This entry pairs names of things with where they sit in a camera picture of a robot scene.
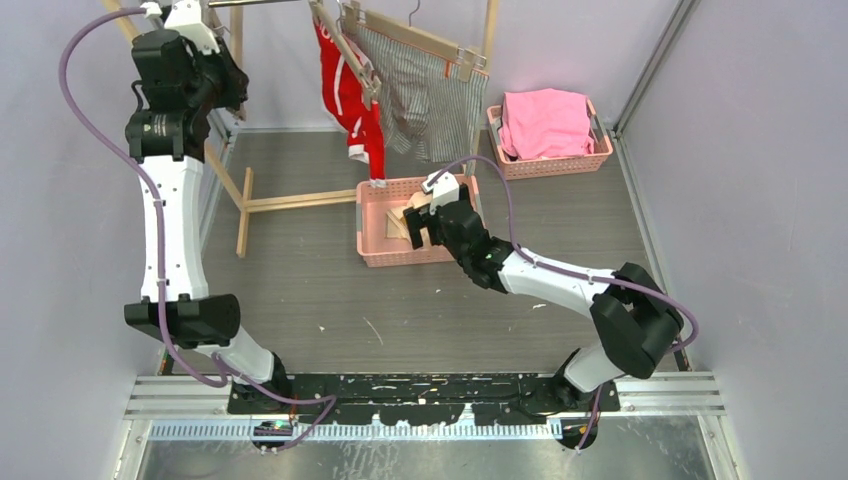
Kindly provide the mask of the beige underwear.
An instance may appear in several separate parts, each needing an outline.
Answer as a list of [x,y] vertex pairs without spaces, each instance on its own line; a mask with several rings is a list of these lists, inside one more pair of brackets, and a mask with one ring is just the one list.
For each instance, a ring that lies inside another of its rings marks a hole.
[[[413,194],[405,204],[390,208],[387,213],[387,227],[386,227],[386,237],[389,239],[405,239],[409,242],[410,239],[408,236],[406,224],[403,218],[403,211],[409,207],[421,207],[427,206],[429,207],[430,196],[425,195],[422,192],[417,192]],[[430,249],[435,248],[436,246],[444,247],[445,246],[445,238],[444,235],[439,231],[440,223],[435,215],[431,215],[427,222],[429,227],[429,244],[426,245],[422,249]]]

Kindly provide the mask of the beige clip hanger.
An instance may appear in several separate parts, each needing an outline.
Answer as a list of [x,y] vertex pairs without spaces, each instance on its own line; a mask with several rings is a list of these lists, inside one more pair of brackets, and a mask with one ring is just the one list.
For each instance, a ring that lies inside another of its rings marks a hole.
[[[213,30],[221,30],[229,34],[229,49],[235,64],[243,67],[243,33],[244,8],[232,4],[231,1],[209,1],[209,18]],[[228,11],[228,23],[224,24],[219,18],[218,10]]]

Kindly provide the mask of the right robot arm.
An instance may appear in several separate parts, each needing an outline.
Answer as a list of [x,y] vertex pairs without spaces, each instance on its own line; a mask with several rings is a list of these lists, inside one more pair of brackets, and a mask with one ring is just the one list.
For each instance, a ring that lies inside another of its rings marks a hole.
[[683,328],[641,266],[580,269],[493,236],[464,184],[422,183],[404,218],[413,248],[444,247],[478,287],[532,296],[591,320],[596,344],[573,352],[555,374],[556,400],[567,410],[582,409],[608,381],[650,378]]

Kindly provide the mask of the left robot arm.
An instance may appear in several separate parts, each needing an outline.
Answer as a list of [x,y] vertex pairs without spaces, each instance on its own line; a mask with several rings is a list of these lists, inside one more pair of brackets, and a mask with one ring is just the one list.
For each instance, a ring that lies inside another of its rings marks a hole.
[[292,388],[279,357],[242,327],[233,294],[210,292],[201,253],[199,190],[211,110],[240,106],[247,77],[225,45],[203,52],[175,30],[136,37],[132,60],[139,99],[125,128],[144,200],[146,261],[140,299],[124,308],[128,326],[172,353],[192,350],[231,375],[233,388],[269,413]]

